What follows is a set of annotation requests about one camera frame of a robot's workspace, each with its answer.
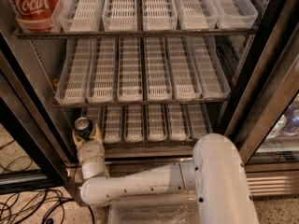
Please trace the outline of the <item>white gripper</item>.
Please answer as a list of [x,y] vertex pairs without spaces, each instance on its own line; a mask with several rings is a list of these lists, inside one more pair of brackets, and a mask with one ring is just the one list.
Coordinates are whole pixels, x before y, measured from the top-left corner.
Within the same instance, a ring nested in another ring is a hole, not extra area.
[[74,144],[78,148],[78,161],[81,165],[83,179],[104,176],[106,174],[105,149],[102,145],[103,139],[100,128],[96,122],[93,123],[90,141],[80,137],[75,131],[72,132]]

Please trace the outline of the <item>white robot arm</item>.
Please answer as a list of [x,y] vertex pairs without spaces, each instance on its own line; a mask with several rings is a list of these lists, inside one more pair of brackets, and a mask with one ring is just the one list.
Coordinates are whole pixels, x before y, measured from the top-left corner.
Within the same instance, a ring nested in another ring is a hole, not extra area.
[[202,224],[259,224],[243,161],[234,143],[221,134],[201,137],[189,161],[122,177],[108,174],[97,124],[77,125],[72,136],[84,179],[80,198],[87,205],[107,206],[126,196],[194,191]]

